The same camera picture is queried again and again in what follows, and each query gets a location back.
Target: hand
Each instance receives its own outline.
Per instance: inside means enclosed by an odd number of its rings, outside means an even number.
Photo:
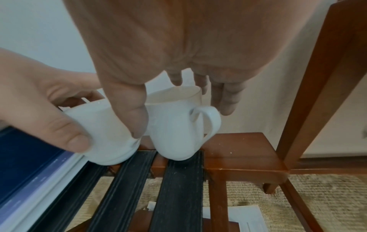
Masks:
[[[245,88],[298,33],[320,0],[64,0],[112,108],[132,135],[147,126],[145,83],[191,68],[231,114]]]
[[[86,131],[56,106],[74,107],[103,99],[93,73],[52,68],[0,49],[0,121],[59,148],[83,152],[91,142]]]

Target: white paper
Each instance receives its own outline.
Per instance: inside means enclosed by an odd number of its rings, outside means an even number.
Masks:
[[[148,210],[153,211],[156,203],[150,201]],[[228,207],[231,222],[238,222],[241,232],[268,232],[265,220],[257,205]],[[210,218],[210,208],[203,207],[203,218]]]

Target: black slat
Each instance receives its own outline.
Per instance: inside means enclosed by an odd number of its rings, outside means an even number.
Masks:
[[[203,152],[185,161],[169,160],[154,208],[150,232],[203,229]]]
[[[137,151],[125,161],[92,217],[89,232],[125,232],[134,215],[156,151]]]
[[[28,232],[64,232],[106,171],[106,166],[86,163]]]

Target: white cup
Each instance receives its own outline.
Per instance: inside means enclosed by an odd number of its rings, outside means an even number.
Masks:
[[[162,156],[177,161],[192,157],[221,127],[221,116],[212,106],[201,105],[201,89],[179,86],[148,95],[145,106],[147,134]],[[204,137],[203,115],[211,130]]]
[[[64,112],[90,134],[92,147],[83,153],[100,165],[119,164],[130,158],[140,145],[118,119],[107,99],[83,104]]]

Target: jute mat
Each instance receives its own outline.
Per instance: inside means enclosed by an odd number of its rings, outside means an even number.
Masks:
[[[367,176],[292,175],[289,179],[325,232],[367,232]],[[68,229],[93,215],[112,180],[100,179]],[[146,181],[137,210],[156,201],[161,181]],[[227,195],[229,206],[258,205],[270,232],[304,231],[280,188],[274,195],[266,195],[260,185],[228,182]],[[207,183],[203,205],[209,206]]]

